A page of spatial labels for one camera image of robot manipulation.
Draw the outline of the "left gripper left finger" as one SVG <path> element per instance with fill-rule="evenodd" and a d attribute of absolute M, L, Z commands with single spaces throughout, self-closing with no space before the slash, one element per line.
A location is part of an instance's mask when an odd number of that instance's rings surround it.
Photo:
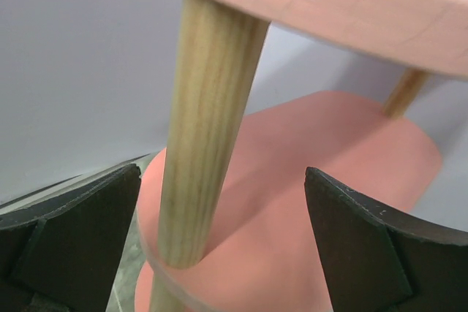
<path fill-rule="evenodd" d="M 1 215 L 1 310 L 105 311 L 140 183 L 128 164 Z"/>

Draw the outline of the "pink three-tier shelf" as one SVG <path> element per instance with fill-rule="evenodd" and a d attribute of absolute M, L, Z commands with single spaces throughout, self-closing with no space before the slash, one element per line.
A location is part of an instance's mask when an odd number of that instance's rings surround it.
<path fill-rule="evenodd" d="M 246 115 L 268 27 L 402 64 L 384 104 L 318 91 Z M 136 311 L 334 311 L 306 203 L 315 167 L 411 214 L 442 166 L 404 113 L 467 79 L 467 0 L 182 0 L 166 149 L 137 201 Z"/>

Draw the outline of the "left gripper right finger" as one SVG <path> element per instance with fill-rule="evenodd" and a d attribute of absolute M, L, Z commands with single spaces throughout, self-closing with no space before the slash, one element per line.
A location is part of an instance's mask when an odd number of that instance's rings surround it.
<path fill-rule="evenodd" d="M 466 311 L 467 233 L 309 167 L 306 203 L 334 311 Z"/>

